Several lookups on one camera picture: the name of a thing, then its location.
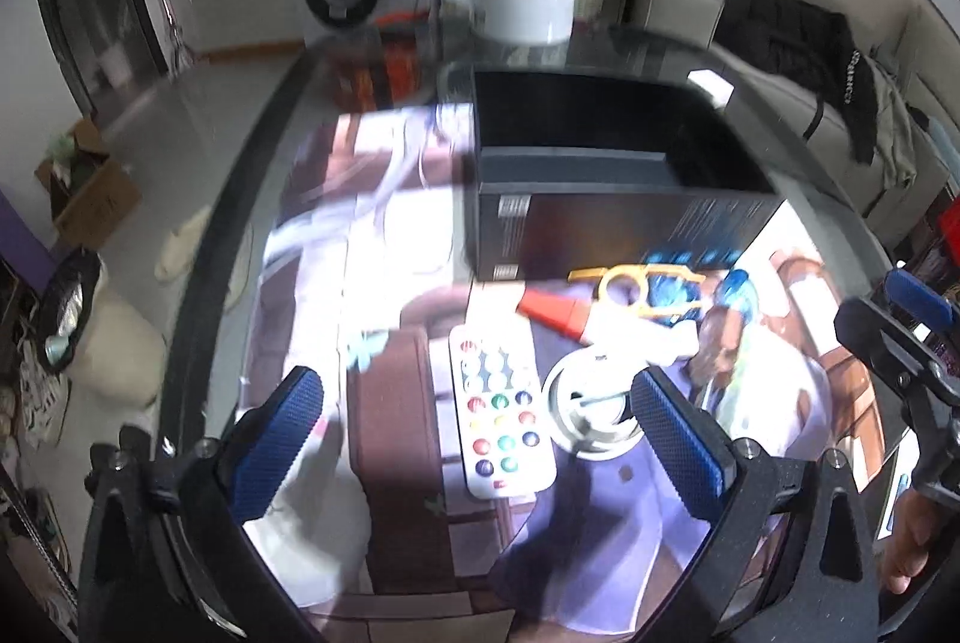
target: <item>remote control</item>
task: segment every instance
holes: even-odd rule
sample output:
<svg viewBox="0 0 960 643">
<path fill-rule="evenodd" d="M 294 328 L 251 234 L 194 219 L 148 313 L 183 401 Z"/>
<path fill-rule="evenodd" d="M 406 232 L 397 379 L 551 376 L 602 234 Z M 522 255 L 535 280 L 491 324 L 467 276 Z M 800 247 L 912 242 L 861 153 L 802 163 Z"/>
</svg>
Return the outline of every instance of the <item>remote control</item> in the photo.
<svg viewBox="0 0 960 643">
<path fill-rule="evenodd" d="M 557 464 L 529 332 L 454 327 L 450 360 L 470 494 L 517 497 L 553 485 Z"/>
</svg>

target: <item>human hand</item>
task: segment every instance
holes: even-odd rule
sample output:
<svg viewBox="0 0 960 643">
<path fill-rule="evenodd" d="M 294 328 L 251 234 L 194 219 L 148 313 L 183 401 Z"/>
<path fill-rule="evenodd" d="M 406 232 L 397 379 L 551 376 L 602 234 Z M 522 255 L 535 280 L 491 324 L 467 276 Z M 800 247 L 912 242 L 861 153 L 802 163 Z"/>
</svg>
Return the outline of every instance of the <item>human hand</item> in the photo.
<svg viewBox="0 0 960 643">
<path fill-rule="evenodd" d="M 906 592 L 926 566 L 930 544 L 947 523 L 945 507 L 909 488 L 894 507 L 894 533 L 883 554 L 880 579 L 894 594 Z"/>
</svg>

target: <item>black jacket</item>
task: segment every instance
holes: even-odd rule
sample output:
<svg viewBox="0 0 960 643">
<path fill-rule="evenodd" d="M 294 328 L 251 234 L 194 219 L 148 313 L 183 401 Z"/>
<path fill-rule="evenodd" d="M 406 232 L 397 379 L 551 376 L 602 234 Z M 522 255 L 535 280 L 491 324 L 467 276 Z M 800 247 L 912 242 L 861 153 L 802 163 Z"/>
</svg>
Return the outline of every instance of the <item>black jacket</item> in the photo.
<svg viewBox="0 0 960 643">
<path fill-rule="evenodd" d="M 847 124 L 853 158 L 872 162 L 877 92 L 846 15 L 800 0 L 726 0 L 714 38 L 760 71 L 782 74 L 831 104 Z"/>
</svg>

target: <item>open black box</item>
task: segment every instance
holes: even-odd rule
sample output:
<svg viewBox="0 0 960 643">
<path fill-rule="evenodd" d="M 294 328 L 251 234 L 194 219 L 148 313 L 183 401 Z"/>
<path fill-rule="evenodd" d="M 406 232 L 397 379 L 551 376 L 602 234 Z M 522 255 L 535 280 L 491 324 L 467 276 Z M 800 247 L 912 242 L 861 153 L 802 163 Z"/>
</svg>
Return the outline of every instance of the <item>open black box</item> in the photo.
<svg viewBox="0 0 960 643">
<path fill-rule="evenodd" d="M 781 204 L 699 89 L 474 73 L 467 251 L 477 278 L 674 262 L 726 269 Z"/>
</svg>

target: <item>yellow scissors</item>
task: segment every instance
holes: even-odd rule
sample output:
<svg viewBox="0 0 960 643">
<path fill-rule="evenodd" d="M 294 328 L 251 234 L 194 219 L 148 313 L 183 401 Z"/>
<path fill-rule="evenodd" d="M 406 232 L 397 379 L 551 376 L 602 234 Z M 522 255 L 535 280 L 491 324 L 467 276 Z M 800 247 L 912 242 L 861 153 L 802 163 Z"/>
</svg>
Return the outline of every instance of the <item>yellow scissors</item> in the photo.
<svg viewBox="0 0 960 643">
<path fill-rule="evenodd" d="M 667 275 L 678 277 L 689 283 L 703 283 L 707 276 L 696 274 L 682 264 L 619 264 L 617 266 L 597 266 L 594 269 L 574 269 L 568 275 L 568 282 L 575 280 L 599 280 L 597 296 L 601 302 L 613 302 L 608 289 L 611 282 L 618 278 L 626 278 L 637 284 L 640 295 L 637 300 L 627 305 L 637 317 L 641 319 L 667 319 L 671 316 L 681 316 L 690 310 L 702 309 L 703 303 L 699 299 L 682 304 L 653 307 L 650 304 L 650 284 L 647 280 L 651 275 Z"/>
</svg>

